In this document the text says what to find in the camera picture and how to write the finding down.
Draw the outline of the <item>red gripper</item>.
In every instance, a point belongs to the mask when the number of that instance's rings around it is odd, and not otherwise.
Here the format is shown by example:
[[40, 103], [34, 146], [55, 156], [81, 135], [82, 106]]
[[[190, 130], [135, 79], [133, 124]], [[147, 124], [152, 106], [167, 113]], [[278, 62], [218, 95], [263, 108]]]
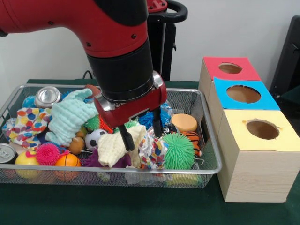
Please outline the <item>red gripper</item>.
[[153, 72], [154, 86], [145, 96], [125, 103], [108, 101], [102, 94], [94, 97], [94, 104], [105, 123], [111, 127], [118, 127], [127, 151], [133, 151], [135, 144], [131, 134], [127, 131], [125, 123], [129, 119], [144, 112], [152, 111], [152, 126], [156, 137], [160, 138], [163, 133], [160, 107], [167, 97], [166, 86], [160, 74]]

